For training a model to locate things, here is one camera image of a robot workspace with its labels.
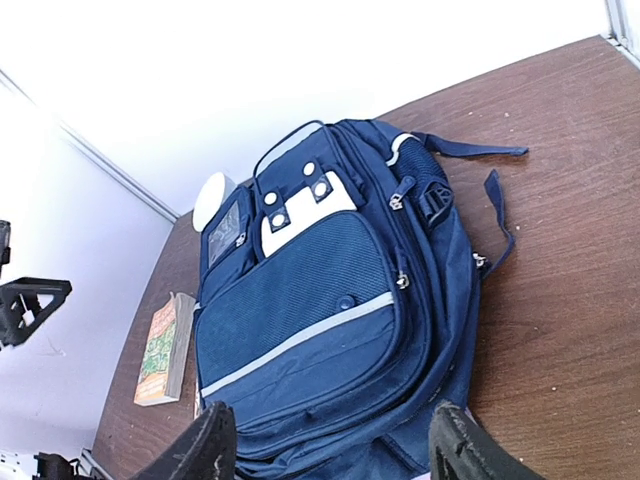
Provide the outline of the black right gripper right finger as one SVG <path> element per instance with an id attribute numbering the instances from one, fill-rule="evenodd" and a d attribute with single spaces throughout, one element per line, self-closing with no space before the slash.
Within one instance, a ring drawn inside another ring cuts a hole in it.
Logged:
<path id="1" fill-rule="evenodd" d="M 429 426 L 429 460 L 432 479 L 543 479 L 451 402 L 442 402 L 434 410 Z"/>

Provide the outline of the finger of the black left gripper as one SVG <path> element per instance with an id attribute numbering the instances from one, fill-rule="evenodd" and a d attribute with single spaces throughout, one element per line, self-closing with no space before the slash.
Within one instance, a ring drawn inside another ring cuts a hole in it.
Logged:
<path id="1" fill-rule="evenodd" d="M 24 344 L 66 301 L 68 280 L 22 277 L 1 286 L 1 347 Z"/>

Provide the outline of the navy blue student backpack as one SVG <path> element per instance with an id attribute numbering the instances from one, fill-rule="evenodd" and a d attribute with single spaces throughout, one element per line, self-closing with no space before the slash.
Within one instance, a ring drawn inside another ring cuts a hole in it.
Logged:
<path id="1" fill-rule="evenodd" d="M 481 285 L 440 158 L 526 154 L 310 121 L 201 233 L 204 406 L 236 419 L 238 479 L 416 479 L 437 405 L 468 401 Z"/>

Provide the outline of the orange green treehouse book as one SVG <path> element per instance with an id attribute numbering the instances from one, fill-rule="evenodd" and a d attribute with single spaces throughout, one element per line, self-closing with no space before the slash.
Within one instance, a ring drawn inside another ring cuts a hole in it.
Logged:
<path id="1" fill-rule="evenodd" d="M 180 399 L 191 340 L 196 300 L 186 293 L 170 293 L 151 324 L 139 370 L 134 403 L 153 406 Z"/>

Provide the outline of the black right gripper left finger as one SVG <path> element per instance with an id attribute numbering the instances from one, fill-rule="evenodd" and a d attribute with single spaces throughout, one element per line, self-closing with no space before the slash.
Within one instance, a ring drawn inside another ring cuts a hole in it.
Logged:
<path id="1" fill-rule="evenodd" d="M 234 411 L 223 402 L 214 402 L 133 479 L 234 479 L 235 463 Z"/>

